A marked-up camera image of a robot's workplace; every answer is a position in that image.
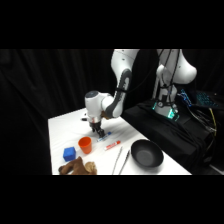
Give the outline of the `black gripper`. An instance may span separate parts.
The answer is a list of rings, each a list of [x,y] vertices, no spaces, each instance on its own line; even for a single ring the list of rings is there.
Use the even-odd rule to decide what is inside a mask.
[[[96,123],[89,122],[89,124],[90,124],[90,127],[92,128],[92,131],[97,132],[99,137],[105,136],[105,131],[103,129],[101,129],[101,121],[96,122]]]

